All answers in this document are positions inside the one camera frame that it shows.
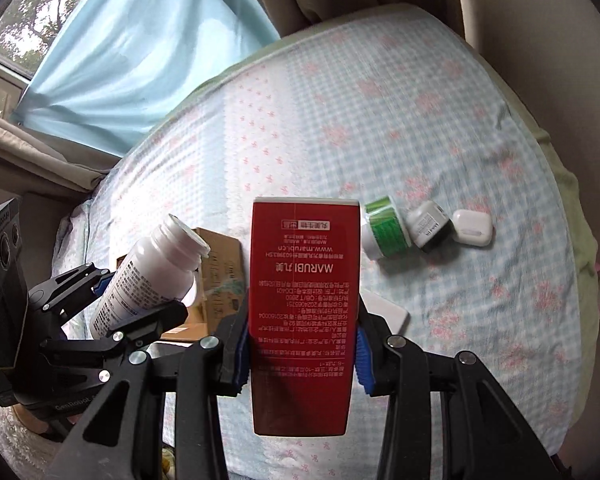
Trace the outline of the green label cream jar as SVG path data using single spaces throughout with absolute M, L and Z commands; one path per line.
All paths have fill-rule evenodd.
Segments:
M 361 246 L 372 261 L 402 255 L 411 248 L 410 234 L 390 196 L 362 207 Z

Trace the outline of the light blue curtain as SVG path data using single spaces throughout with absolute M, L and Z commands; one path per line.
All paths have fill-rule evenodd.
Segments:
M 278 37 L 258 0 L 81 0 L 14 119 L 123 156 L 190 92 Z

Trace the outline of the red Marubi box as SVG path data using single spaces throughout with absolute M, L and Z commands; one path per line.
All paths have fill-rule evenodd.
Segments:
M 259 436 L 346 431 L 360 259 L 356 200 L 254 201 L 248 304 L 252 417 Z

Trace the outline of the cardboard box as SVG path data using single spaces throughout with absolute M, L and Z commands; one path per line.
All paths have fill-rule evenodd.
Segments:
M 210 246 L 210 252 L 198 268 L 196 289 L 183 299 L 188 312 L 186 321 L 163 333 L 162 340 L 192 342 L 211 335 L 223 318 L 237 312 L 245 297 L 240 240 L 203 228 L 196 228 L 195 232 Z

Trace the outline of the white Midea remote control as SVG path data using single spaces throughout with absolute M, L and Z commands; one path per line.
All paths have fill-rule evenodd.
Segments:
M 404 307 L 397 306 L 365 288 L 361 290 L 361 297 L 366 310 L 371 314 L 381 316 L 387 322 L 393 335 L 406 336 L 407 327 L 411 322 L 411 315 Z

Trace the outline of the white earbuds case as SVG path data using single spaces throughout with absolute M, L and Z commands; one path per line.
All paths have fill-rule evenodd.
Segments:
M 487 212 L 457 209 L 453 212 L 451 220 L 453 238 L 457 243 L 486 247 L 492 242 L 493 221 Z

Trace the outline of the window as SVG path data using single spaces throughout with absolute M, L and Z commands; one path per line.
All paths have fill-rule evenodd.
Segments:
M 30 78 L 81 0 L 12 0 L 0 17 L 0 62 Z

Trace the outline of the white pill bottle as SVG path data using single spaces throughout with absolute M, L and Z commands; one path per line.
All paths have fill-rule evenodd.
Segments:
M 197 271 L 210 252 L 208 243 L 174 214 L 140 238 L 124 257 L 92 315 L 90 333 L 105 337 L 170 300 L 195 289 Z

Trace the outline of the small white black jar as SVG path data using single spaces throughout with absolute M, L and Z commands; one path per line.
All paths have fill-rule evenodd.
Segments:
M 413 244 L 423 252 L 431 252 L 453 232 L 451 219 L 433 200 L 411 210 L 406 216 L 406 227 Z

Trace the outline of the checkered floral bed sheet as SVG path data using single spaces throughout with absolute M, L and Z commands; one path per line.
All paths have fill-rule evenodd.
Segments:
M 263 49 L 121 159 L 61 223 L 52 270 L 112 268 L 167 214 L 248 245 L 259 196 L 490 214 L 489 247 L 363 260 L 361 284 L 407 310 L 422 348 L 475 352 L 559 450 L 593 374 L 597 244 L 550 137 L 464 40 L 389 6 Z

